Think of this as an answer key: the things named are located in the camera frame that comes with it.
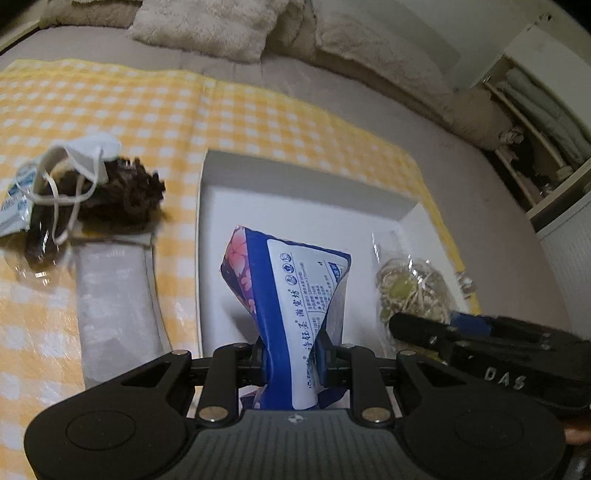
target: blue snack bag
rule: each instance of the blue snack bag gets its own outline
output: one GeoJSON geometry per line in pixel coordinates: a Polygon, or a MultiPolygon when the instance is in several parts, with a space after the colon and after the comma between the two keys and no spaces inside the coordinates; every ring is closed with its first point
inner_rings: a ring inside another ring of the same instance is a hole
{"type": "Polygon", "coordinates": [[[234,230],[222,277],[251,313],[267,350],[267,385],[254,408],[305,410],[319,406],[320,392],[334,398],[323,392],[311,352],[323,325],[333,344],[341,344],[350,265],[350,255],[339,251],[234,230]]]}

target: floral pattern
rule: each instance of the floral pattern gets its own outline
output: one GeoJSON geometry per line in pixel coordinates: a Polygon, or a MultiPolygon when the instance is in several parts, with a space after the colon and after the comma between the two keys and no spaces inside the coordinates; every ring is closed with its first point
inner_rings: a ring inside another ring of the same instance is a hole
{"type": "Polygon", "coordinates": [[[256,307],[252,292],[251,269],[248,263],[246,229],[238,226],[232,234],[221,266],[222,277],[256,320],[256,307]]]}

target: fluffy beige pillow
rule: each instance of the fluffy beige pillow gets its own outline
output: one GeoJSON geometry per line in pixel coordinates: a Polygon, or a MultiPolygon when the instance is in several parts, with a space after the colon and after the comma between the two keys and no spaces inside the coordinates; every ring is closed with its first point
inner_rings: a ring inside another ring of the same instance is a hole
{"type": "Polygon", "coordinates": [[[484,150],[496,150],[501,135],[512,127],[511,119],[480,88],[457,92],[449,108],[448,130],[484,150]]]}
{"type": "Polygon", "coordinates": [[[445,119],[453,91],[434,61],[352,2],[312,0],[316,47],[389,80],[445,119]]]}
{"type": "Polygon", "coordinates": [[[40,20],[41,28],[57,25],[93,25],[95,27],[128,28],[138,12],[141,2],[104,0],[91,4],[78,4],[72,0],[51,0],[40,20]]]}
{"type": "Polygon", "coordinates": [[[154,45],[255,63],[287,4],[288,0],[144,0],[129,32],[154,45]]]}
{"type": "Polygon", "coordinates": [[[304,3],[301,22],[294,16],[288,15],[287,11],[280,15],[277,26],[267,39],[267,48],[274,53],[300,59],[345,77],[359,80],[373,90],[395,99],[419,115],[445,126],[443,119],[427,105],[401,90],[386,78],[354,60],[347,60],[339,55],[318,50],[316,48],[316,17],[310,0],[306,0],[304,3]],[[291,32],[294,30],[297,32],[295,38],[290,43],[286,42],[286,39],[290,37],[291,32]]]}

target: white face mask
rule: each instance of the white face mask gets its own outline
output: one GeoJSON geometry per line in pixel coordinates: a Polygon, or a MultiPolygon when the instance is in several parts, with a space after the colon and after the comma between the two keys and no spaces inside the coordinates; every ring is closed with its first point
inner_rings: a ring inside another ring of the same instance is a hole
{"type": "Polygon", "coordinates": [[[19,190],[35,204],[53,205],[51,237],[56,245],[61,245],[67,240],[69,230],[72,229],[78,217],[80,204],[92,196],[98,184],[109,181],[105,162],[116,159],[120,153],[121,142],[106,133],[89,135],[69,142],[59,142],[51,146],[39,157],[37,175],[33,180],[30,192],[28,189],[21,187],[18,182],[16,183],[19,190]],[[53,168],[66,159],[79,173],[76,182],[76,194],[73,197],[60,194],[57,190],[56,181],[50,175],[53,168]],[[90,180],[92,185],[87,192],[82,193],[82,187],[86,179],[90,180]],[[41,191],[45,182],[50,185],[52,195],[39,195],[38,192],[41,191]],[[73,205],[73,209],[65,230],[56,237],[60,205],[73,205]]]}

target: metal screw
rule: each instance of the metal screw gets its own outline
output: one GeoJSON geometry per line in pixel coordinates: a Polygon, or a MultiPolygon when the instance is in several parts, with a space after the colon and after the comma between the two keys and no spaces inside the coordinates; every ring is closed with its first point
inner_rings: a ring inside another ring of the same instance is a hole
{"type": "Polygon", "coordinates": [[[456,273],[456,280],[459,283],[464,296],[467,297],[468,295],[476,291],[476,284],[474,283],[474,280],[468,277],[468,275],[466,275],[466,272],[456,273]]]}
{"type": "Polygon", "coordinates": [[[199,410],[199,417],[206,421],[220,421],[228,416],[228,411],[224,407],[205,407],[199,410]]]}
{"type": "Polygon", "coordinates": [[[372,423],[383,423],[389,420],[391,413],[386,408],[370,407],[361,412],[361,416],[364,420],[370,421],[372,423]]]}

